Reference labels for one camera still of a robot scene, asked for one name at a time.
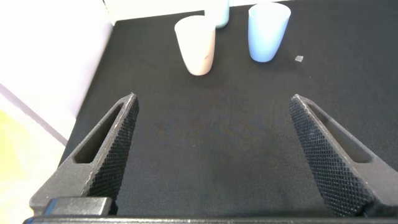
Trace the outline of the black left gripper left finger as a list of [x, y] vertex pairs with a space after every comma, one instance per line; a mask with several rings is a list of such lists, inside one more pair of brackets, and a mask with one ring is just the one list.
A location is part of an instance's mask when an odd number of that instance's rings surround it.
[[43, 214], [50, 200], [57, 197], [116, 200], [138, 113], [135, 94], [118, 100], [32, 196], [29, 206], [34, 213]]

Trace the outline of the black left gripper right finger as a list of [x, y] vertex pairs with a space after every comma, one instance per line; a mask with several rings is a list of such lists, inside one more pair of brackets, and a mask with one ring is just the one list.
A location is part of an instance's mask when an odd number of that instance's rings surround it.
[[341, 217], [396, 217], [397, 171], [313, 101], [294, 95], [289, 113], [318, 190]]

